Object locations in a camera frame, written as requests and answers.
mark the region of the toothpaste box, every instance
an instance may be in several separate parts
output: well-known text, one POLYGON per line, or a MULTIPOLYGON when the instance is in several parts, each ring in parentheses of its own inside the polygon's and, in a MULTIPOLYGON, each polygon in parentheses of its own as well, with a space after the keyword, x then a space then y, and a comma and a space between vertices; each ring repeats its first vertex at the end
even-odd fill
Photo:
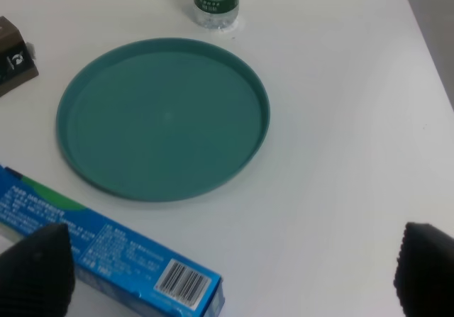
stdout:
POLYGON ((77 276, 145 317, 217 317, 222 278, 23 175, 0 167, 0 223, 29 235, 69 227, 77 276))

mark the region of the teal plate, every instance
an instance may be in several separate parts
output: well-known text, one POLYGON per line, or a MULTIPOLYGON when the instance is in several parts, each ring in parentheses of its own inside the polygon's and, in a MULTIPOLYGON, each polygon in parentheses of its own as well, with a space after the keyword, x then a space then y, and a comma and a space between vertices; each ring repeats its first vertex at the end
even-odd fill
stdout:
POLYGON ((112 194, 173 201, 222 185, 265 138, 262 82, 235 55, 196 40, 112 50, 70 83, 57 137, 71 166, 112 194))

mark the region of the white table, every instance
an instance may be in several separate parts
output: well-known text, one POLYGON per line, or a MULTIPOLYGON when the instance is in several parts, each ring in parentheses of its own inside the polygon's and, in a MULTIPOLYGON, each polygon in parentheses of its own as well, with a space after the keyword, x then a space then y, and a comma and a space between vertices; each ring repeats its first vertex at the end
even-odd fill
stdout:
MULTIPOLYGON (((223 33, 192 23, 191 3, 0 0, 40 71, 0 99, 0 162, 221 273, 223 317, 403 316, 405 223, 454 235, 454 115, 408 1, 241 0, 223 33), (243 58, 270 97, 269 135, 220 189, 126 201, 67 166, 57 106, 95 57, 168 36, 243 58)), ((79 283, 69 316, 134 314, 79 283)))

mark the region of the barcode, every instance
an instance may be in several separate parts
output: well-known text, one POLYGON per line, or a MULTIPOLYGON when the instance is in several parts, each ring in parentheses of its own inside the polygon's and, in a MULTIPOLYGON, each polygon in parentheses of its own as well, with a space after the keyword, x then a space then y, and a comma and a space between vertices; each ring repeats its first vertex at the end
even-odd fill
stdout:
POLYGON ((175 259, 170 260, 155 289, 195 310, 210 279, 175 259))

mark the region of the brown box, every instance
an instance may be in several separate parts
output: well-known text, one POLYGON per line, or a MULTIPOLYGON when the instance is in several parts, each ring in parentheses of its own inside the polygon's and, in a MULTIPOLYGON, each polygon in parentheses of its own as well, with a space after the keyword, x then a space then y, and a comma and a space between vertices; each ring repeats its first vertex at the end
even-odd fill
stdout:
POLYGON ((0 97, 38 76, 22 35, 5 17, 0 17, 0 97))

